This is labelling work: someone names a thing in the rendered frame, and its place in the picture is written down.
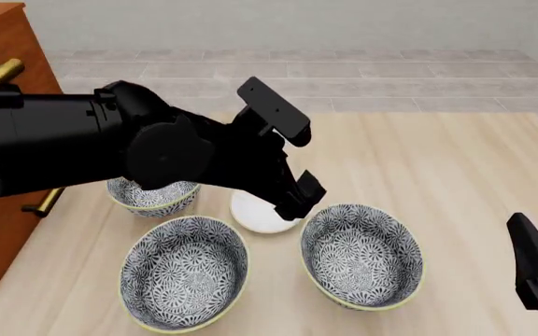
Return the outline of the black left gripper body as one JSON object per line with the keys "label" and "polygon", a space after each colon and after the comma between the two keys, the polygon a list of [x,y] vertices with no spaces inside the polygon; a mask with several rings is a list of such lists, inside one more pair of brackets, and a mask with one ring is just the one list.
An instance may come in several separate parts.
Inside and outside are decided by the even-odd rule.
{"label": "black left gripper body", "polygon": [[287,141],[304,145],[304,125],[278,130],[285,134],[260,134],[249,125],[213,122],[212,184],[244,190],[274,206],[287,198],[301,201],[283,147]]}

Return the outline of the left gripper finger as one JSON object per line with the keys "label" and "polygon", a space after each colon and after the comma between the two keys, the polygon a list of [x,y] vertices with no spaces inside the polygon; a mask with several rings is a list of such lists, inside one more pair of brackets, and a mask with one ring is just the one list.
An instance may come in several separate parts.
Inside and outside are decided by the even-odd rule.
{"label": "left gripper finger", "polygon": [[313,207],[321,201],[326,194],[326,189],[321,186],[318,179],[308,170],[305,170],[296,181],[298,190],[302,196],[304,206]]}
{"label": "left gripper finger", "polygon": [[280,201],[274,210],[284,220],[304,218],[308,214],[306,203],[304,201],[297,201],[295,198],[287,198],[284,201]]}

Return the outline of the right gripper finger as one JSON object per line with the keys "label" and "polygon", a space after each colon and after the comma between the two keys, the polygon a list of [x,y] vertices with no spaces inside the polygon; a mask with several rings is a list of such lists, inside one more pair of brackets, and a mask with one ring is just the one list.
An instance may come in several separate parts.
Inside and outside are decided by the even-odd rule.
{"label": "right gripper finger", "polygon": [[521,212],[514,213],[506,226],[514,249],[516,282],[538,280],[538,230]]}

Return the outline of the patterned black white bowl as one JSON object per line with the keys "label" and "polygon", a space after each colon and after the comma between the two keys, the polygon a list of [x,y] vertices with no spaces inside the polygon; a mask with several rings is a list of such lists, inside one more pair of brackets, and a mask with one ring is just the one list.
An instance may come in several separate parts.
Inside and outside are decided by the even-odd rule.
{"label": "patterned black white bowl", "polygon": [[120,268],[120,302],[143,329],[193,332],[234,307],[248,275],[248,247],[233,226],[213,217],[177,217],[134,243]]}
{"label": "patterned black white bowl", "polygon": [[412,232],[381,209],[338,203],[303,225],[300,252],[315,287],[349,310],[392,310],[411,301],[424,280]]}
{"label": "patterned black white bowl", "polygon": [[168,217],[186,209],[200,192],[201,185],[179,181],[161,189],[143,190],[134,181],[113,178],[106,181],[112,201],[140,217]]}

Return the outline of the wooden cabinet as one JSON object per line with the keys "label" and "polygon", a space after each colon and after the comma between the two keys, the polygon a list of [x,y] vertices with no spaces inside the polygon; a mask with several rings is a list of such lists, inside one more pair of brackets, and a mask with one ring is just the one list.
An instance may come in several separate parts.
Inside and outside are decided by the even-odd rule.
{"label": "wooden cabinet", "polygon": [[[0,2],[0,63],[12,58],[25,69],[15,82],[28,93],[59,94],[61,88],[24,12],[22,2]],[[21,211],[39,204],[49,190],[0,198],[0,280],[38,225],[41,217]]]}

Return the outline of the white plate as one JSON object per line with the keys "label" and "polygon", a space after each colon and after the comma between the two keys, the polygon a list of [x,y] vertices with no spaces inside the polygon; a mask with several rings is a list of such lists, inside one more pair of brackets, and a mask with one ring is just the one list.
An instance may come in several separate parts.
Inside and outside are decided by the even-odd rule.
{"label": "white plate", "polygon": [[234,220],[249,231],[259,234],[278,234],[301,223],[303,218],[284,220],[275,207],[243,190],[232,193],[230,212]]}

